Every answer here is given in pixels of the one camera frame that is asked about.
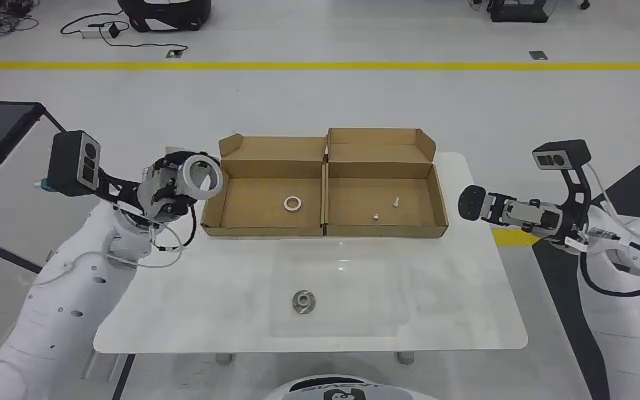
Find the power strip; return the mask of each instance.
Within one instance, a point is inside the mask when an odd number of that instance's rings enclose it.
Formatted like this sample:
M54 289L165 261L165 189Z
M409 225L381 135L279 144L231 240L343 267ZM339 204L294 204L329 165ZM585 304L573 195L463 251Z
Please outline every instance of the power strip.
M103 36L105 38L115 39L120 35L120 29L118 29L113 22L90 24L80 28L79 31L83 39L102 39Z

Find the metal washer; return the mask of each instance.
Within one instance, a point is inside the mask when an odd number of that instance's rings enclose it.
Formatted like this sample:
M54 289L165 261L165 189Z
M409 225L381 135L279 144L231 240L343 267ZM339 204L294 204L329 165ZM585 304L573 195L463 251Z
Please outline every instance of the metal washer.
M299 290L291 303L298 314L309 314L316 307L316 296L308 290Z

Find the yellow floor line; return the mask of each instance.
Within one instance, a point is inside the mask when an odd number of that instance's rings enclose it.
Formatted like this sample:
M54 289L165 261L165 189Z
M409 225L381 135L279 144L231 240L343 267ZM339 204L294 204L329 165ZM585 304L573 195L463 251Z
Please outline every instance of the yellow floor line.
M502 247L528 247L540 240L519 229L492 229L491 232L496 245Z
M186 62L0 61L0 70L406 70L406 71L639 71L640 62Z

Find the metal ring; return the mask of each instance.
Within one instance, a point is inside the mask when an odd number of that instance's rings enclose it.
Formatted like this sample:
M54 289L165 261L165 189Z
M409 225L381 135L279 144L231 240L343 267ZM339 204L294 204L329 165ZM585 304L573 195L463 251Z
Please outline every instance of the metal ring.
M295 206L290 206L289 205L289 200L294 200L296 205ZM300 200L300 197L298 196L289 196L286 199L284 199L284 208L285 210L289 211L289 212L296 212L300 209L300 207L302 207L302 200Z
M309 314L316 307L316 296L308 290L300 290L291 299L298 314Z

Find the cardboard box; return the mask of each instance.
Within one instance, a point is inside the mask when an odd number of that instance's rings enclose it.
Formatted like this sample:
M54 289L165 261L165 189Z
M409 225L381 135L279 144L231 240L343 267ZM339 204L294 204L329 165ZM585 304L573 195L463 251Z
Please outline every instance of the cardboard box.
M326 138L249 137L219 142L224 189L207 201L202 227L211 236L322 236ZM285 210L298 196L302 207Z
M444 235L449 223L433 165L435 151L435 142L420 129L330 129L324 187L326 234ZM397 208L393 206L396 198Z

